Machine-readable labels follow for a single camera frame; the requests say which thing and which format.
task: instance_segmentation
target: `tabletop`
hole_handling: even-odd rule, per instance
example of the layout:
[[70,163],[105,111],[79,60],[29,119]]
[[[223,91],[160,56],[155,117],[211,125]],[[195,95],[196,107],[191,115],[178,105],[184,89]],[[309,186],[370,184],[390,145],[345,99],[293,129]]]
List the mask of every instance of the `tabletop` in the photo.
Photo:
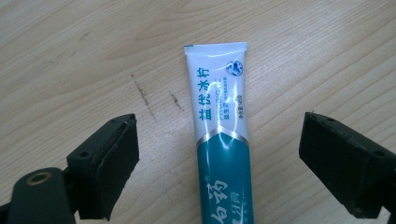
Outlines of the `tabletop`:
[[107,120],[135,113],[140,162],[110,223],[200,223],[183,46],[235,41],[248,44],[255,222],[386,223],[386,210],[350,215],[298,149],[315,111],[396,152],[394,0],[1,1],[0,204],[20,177],[64,169]]

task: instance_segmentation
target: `white and teal tube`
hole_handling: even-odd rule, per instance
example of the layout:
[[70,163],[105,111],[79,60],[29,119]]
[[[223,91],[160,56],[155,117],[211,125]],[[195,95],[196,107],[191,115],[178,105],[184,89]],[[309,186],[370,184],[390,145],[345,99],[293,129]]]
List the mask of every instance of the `white and teal tube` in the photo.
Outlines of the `white and teal tube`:
[[184,47],[197,141],[202,223],[254,223],[247,115],[247,43]]

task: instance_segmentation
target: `scuff mark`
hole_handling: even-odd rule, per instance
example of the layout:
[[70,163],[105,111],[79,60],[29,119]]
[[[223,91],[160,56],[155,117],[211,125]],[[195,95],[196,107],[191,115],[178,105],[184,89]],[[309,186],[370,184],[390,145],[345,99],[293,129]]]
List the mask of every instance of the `scuff mark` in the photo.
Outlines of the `scuff mark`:
[[142,97],[143,101],[145,102],[145,106],[148,108],[150,115],[155,119],[155,116],[152,113],[151,108],[149,107],[149,100],[147,98],[147,95],[148,95],[147,92],[145,90],[143,90],[143,88],[141,88],[140,85],[137,84],[136,81],[134,82],[134,84],[136,85],[137,89],[139,90],[140,96]]
[[171,96],[172,96],[172,98],[173,98],[173,100],[174,100],[174,104],[175,104],[175,106],[177,106],[178,110],[184,112],[184,109],[183,109],[183,108],[181,107],[181,105],[178,103],[177,97],[176,97],[172,92],[169,92],[169,94],[171,94]]
[[83,41],[85,37],[87,37],[91,32],[85,33],[82,37],[79,38],[79,41]]

